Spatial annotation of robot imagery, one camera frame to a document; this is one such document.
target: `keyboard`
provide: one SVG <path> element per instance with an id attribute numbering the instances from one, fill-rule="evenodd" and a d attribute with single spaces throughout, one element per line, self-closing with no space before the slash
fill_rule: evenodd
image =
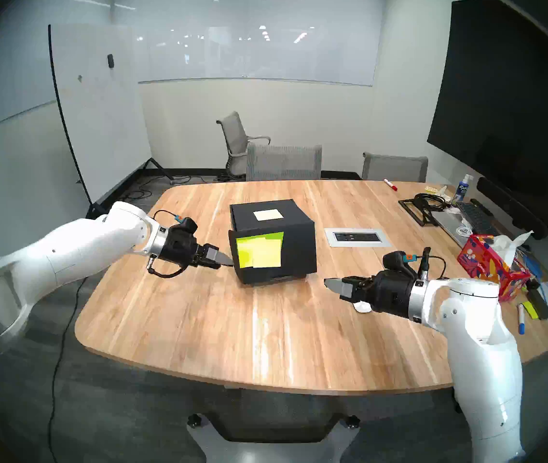
<path id="1" fill-rule="evenodd" d="M 471 224 L 474 234 L 501 235 L 491 224 L 490 218 L 478 206 L 472 203 L 456 203 L 467 221 Z"/>

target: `spray bottle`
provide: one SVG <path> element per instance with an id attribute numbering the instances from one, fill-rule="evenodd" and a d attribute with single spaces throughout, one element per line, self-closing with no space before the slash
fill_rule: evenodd
<path id="1" fill-rule="evenodd" d="M 456 194 L 452 199 L 453 202 L 462 202 L 465 194 L 467 194 L 467 189 L 469 189 L 469 181 L 471 180 L 473 180 L 473 176 L 471 174 L 465 174 L 465 178 L 459 182 L 459 186 L 456 188 Z"/>

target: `red marker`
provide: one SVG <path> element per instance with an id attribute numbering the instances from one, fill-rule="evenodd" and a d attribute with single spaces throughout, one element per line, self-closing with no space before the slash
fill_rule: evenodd
<path id="1" fill-rule="evenodd" d="M 398 189 L 396 188 L 396 186 L 394 184 L 392 184 L 389 180 L 387 179 L 384 179 L 383 180 L 387 185 L 389 185 L 391 188 L 393 188 L 395 191 L 397 191 Z"/>

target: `yellow sticky pad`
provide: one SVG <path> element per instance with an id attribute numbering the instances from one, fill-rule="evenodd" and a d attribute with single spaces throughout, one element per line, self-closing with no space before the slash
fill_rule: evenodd
<path id="1" fill-rule="evenodd" d="M 241 237 L 236 239 L 240 269 L 280 267 L 280 253 L 284 232 Z"/>
<path id="2" fill-rule="evenodd" d="M 525 307 L 525 310 L 527 310 L 527 313 L 529 313 L 530 317 L 533 320 L 538 318 L 538 313 L 536 312 L 536 309 L 533 308 L 533 305 L 529 300 L 526 302 L 523 302 L 523 306 Z"/>

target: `cardboard box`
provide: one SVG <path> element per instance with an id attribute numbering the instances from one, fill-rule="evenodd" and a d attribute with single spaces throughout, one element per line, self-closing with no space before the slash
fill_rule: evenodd
<path id="1" fill-rule="evenodd" d="M 520 288 L 532 275 L 516 258 L 512 267 L 508 267 L 488 244 L 487 240 L 492 237 L 469 236 L 457 260 L 469 277 L 479 277 L 499 284 L 499 302 L 506 302 L 520 292 Z"/>
<path id="2" fill-rule="evenodd" d="M 304 277 L 317 271 L 315 223 L 293 199 L 230 207 L 229 245 L 242 283 Z"/>

